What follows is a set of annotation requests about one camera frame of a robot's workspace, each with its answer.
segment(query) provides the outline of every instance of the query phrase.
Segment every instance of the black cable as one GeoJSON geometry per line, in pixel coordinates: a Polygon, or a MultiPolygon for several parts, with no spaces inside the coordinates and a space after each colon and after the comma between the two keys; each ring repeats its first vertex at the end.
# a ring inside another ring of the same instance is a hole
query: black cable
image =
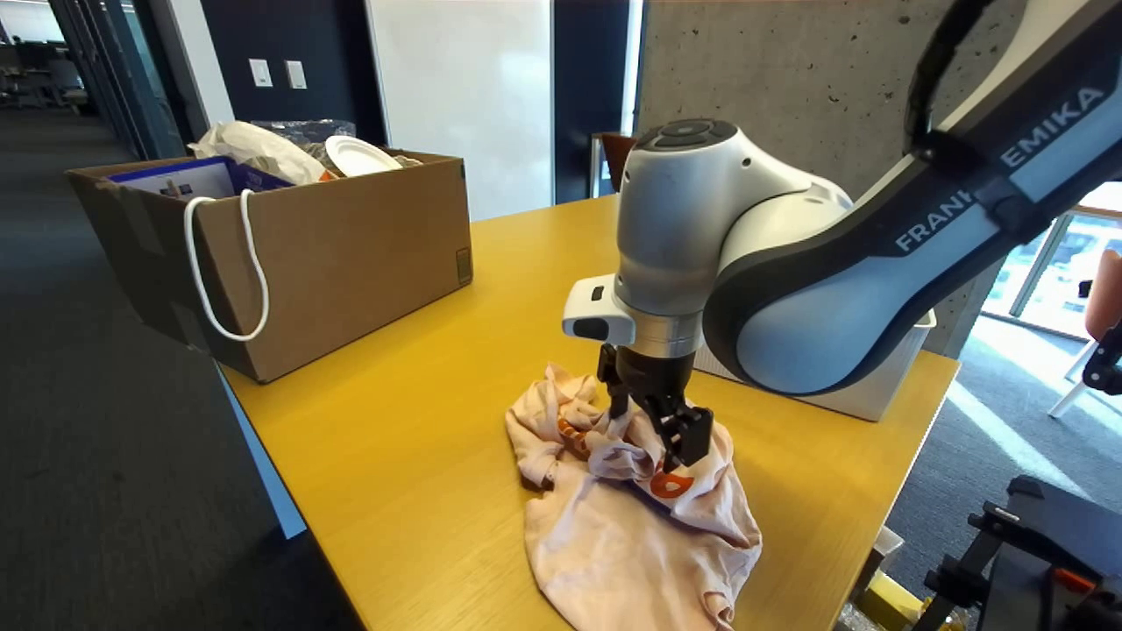
{"type": "Polygon", "coordinates": [[[915,63],[908,112],[905,112],[905,154],[926,147],[932,95],[957,52],[957,46],[971,34],[987,0],[955,0],[915,63]]]}

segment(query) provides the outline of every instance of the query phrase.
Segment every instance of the white rope handle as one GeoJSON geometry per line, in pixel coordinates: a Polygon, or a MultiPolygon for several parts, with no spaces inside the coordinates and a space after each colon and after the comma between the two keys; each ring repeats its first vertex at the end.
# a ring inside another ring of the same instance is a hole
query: white rope handle
{"type": "Polygon", "coordinates": [[[202,271],[198,271],[198,251],[196,251],[196,207],[198,202],[215,202],[215,197],[193,197],[183,209],[183,238],[185,238],[185,264],[189,264],[189,272],[196,279],[196,295],[202,301],[202,311],[211,317],[211,324],[224,335],[224,341],[236,341],[236,344],[250,344],[257,341],[265,322],[270,322],[270,279],[265,279],[265,271],[259,267],[259,254],[257,254],[257,240],[251,240],[251,219],[250,219],[250,191],[251,188],[242,188],[239,197],[239,209],[242,209],[242,230],[244,230],[244,248],[250,248],[250,264],[251,264],[251,272],[257,272],[257,282],[259,282],[259,317],[250,332],[236,332],[236,330],[224,330],[211,309],[211,295],[207,295],[207,282],[202,282],[202,271]]]}

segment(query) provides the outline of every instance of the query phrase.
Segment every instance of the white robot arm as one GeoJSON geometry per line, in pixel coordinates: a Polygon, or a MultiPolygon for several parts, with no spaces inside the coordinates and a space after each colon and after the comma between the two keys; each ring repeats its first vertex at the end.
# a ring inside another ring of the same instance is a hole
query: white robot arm
{"type": "Polygon", "coordinates": [[[701,332],[730,370],[773,391],[863,377],[926,309],[1122,172],[1117,31],[1122,3],[1088,0],[942,128],[915,133],[855,202],[731,121],[641,133],[623,164],[621,271],[576,282],[565,330],[607,344],[613,394],[667,417],[680,463],[708,445],[708,417],[682,404],[701,332]]]}

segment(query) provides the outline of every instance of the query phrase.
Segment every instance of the crumpled cloth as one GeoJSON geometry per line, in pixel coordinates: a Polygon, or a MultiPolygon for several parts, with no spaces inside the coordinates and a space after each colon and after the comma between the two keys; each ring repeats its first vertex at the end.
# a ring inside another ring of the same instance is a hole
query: crumpled cloth
{"type": "Polygon", "coordinates": [[[661,440],[630,410],[610,420],[600,383],[545,368],[506,414],[527,500],[527,552],[538,591],[585,631],[731,627],[736,597],[762,556],[762,529],[731,465],[731,440],[686,465],[675,496],[651,490],[661,440]]]}

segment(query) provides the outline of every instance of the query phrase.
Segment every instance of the yellow table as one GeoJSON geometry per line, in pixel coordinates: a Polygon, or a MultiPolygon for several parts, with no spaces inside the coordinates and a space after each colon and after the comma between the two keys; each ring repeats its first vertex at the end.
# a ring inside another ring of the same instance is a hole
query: yellow table
{"type": "MultiPolygon", "coordinates": [[[[473,225],[473,264],[465,289],[274,384],[224,370],[367,627],[565,627],[523,552],[500,414],[549,362],[591,370],[558,317],[571,279],[616,267],[613,197],[473,225]]],[[[736,627],[832,627],[951,377],[919,355],[868,422],[693,375],[764,529],[736,627]]]]}

